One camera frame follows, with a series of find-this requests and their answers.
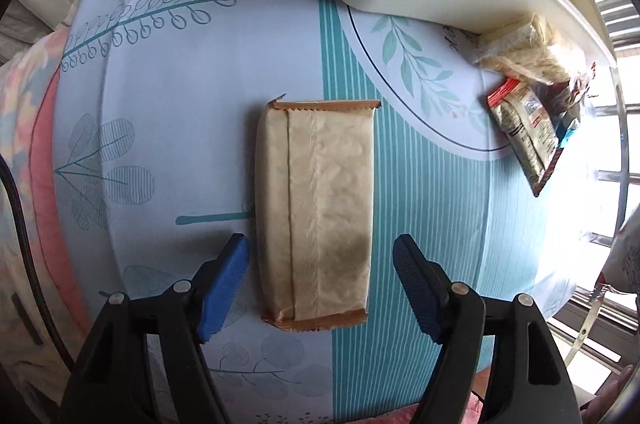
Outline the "yellow cracker snack bag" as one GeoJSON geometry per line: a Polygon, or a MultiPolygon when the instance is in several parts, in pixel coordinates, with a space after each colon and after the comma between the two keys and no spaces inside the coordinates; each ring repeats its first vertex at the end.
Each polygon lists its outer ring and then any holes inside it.
{"type": "Polygon", "coordinates": [[[471,62],[546,86],[578,78],[587,66],[584,50],[538,14],[480,35],[471,62]]]}

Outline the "metal window grille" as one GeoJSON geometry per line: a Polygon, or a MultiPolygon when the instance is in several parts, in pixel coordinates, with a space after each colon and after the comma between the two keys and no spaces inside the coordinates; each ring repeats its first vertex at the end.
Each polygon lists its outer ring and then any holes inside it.
{"type": "Polygon", "coordinates": [[[570,265],[570,301],[551,320],[572,381],[594,394],[634,363],[638,329],[634,295],[596,283],[614,233],[639,205],[639,11],[631,0],[594,0],[617,58],[613,74],[597,78],[589,116],[578,133],[596,212],[570,265]]]}

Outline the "patterned blue tablecloth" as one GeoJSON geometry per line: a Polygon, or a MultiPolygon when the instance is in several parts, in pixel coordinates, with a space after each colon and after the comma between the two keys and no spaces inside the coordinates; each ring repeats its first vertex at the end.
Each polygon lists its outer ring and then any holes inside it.
{"type": "Polygon", "coordinates": [[[163,292],[255,228],[262,106],[377,98],[369,318],[288,334],[262,320],[255,272],[204,354],[237,423],[333,423],[413,404],[438,349],[395,273],[414,237],[482,295],[570,298],[560,196],[533,196],[485,110],[498,78],[473,37],[340,0],[81,0],[56,94],[58,220],[91,314],[163,292]]]}

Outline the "pink floral bedding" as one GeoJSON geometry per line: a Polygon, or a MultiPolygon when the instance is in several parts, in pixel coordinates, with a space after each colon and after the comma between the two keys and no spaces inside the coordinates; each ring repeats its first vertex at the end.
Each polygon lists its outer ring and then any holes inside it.
{"type": "MultiPolygon", "coordinates": [[[[20,193],[39,284],[58,332],[77,355],[90,329],[58,222],[53,186],[53,110],[68,33],[60,27],[1,67],[1,155],[20,193]]],[[[1,201],[1,364],[28,401],[61,402],[70,373],[40,318],[1,201]]]]}

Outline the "silver red-edged snack packet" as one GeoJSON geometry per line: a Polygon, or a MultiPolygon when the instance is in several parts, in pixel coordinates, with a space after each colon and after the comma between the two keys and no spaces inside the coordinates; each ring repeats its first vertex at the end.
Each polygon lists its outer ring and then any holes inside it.
{"type": "Polygon", "coordinates": [[[552,119],[525,81],[508,77],[488,95],[494,121],[518,158],[533,196],[540,196],[561,155],[552,119]]]}

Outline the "beige paper snack bar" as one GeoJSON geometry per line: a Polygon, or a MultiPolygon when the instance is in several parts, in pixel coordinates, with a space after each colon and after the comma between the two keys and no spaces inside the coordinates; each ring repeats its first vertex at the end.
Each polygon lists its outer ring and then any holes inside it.
{"type": "Polygon", "coordinates": [[[255,214],[266,322],[314,332],[367,321],[378,100],[262,110],[255,214]]]}

